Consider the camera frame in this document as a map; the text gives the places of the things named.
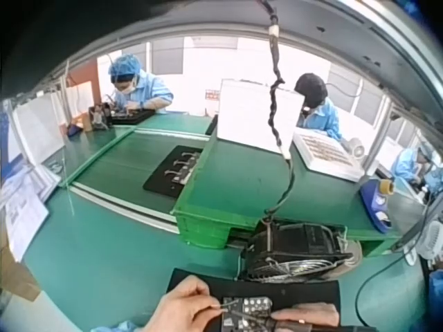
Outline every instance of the cardboard box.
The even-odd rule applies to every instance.
[[[40,287],[29,269],[14,260],[8,246],[8,233],[4,221],[4,211],[0,211],[0,287],[29,301],[40,294]]]

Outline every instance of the workbench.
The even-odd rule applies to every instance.
[[[155,196],[141,186],[175,145],[189,143],[203,147],[206,156],[202,156],[199,163],[198,181],[193,180],[193,190],[186,186],[182,192],[182,196],[185,194],[184,199],[180,197],[185,202],[182,206],[204,208],[209,213],[224,210],[223,213],[237,214],[252,225],[264,208],[275,203],[287,185],[287,169],[281,157],[251,148],[245,150],[241,145],[214,138],[208,141],[202,133],[210,119],[193,121],[193,118],[154,116],[134,130],[129,128],[131,133],[113,142],[111,148],[104,144],[107,146],[104,153],[100,153],[100,149],[83,149],[87,152],[85,158],[89,154],[84,162],[88,165],[73,179],[73,187],[80,183],[96,194],[105,193],[96,197],[108,205],[115,204],[109,198],[118,199],[120,204],[115,205],[120,210],[133,212],[137,211],[134,207],[141,207],[146,212],[169,215],[177,202]],[[179,139],[159,134],[160,131],[177,132],[177,129],[189,134],[188,137]],[[399,236],[396,232],[385,238],[373,231],[355,185],[309,172],[303,168],[294,148],[291,153],[296,162],[296,184],[280,216],[346,225],[350,237],[371,239],[375,243]],[[217,190],[222,199],[211,199],[211,190]],[[48,209],[50,216],[24,261],[42,289],[83,331],[127,319],[144,323],[166,289],[173,268],[226,278],[237,273],[239,250],[189,246],[177,234],[139,223],[71,190],[56,191],[48,202]],[[354,297],[361,283],[397,257],[366,258],[360,267],[340,278],[343,324],[358,324]],[[403,332],[424,312],[424,298],[419,264],[409,267],[402,261],[365,288],[360,308],[365,319],[381,332]]]

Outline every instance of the green work surface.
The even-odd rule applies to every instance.
[[[162,129],[205,134],[212,120],[208,116],[189,116],[182,113],[158,114],[146,119],[137,127],[139,129]]]
[[[288,186],[289,173],[282,156],[213,139],[205,152],[206,158],[201,157],[199,169],[193,173],[174,210],[241,228],[255,227],[264,210],[273,207]],[[295,184],[277,216],[344,225],[348,227],[348,236],[357,240],[384,241],[399,237],[397,230],[381,234],[374,229],[358,184],[309,171],[294,146],[291,154]],[[422,211],[422,206],[411,204],[410,199],[405,201],[402,195],[394,196],[390,198],[390,217],[394,224],[404,222],[396,215],[404,205],[409,205],[407,211],[414,210],[418,215]],[[401,216],[411,223],[417,221],[404,213]]]
[[[63,165],[64,157],[66,173],[62,171],[59,175],[63,178],[60,185],[66,185],[66,183],[73,181],[95,159],[99,158],[133,130],[132,128],[123,127],[106,131],[83,131],[70,138],[65,138],[65,146],[46,159],[43,164],[49,166],[56,161],[58,164]]]
[[[74,207],[71,211],[70,201]],[[59,189],[50,216],[24,257],[43,290],[82,331],[123,320],[146,322],[173,268],[232,278],[238,250],[188,246],[175,234],[132,221]],[[397,255],[365,259],[341,277],[342,324],[357,324],[354,297],[363,281]],[[404,332],[424,310],[419,264],[404,261],[362,292],[362,316],[380,332]]]
[[[205,144],[201,140],[134,132],[89,166],[77,182],[117,199],[169,213],[176,200],[148,192],[143,184],[177,145],[203,148]]]

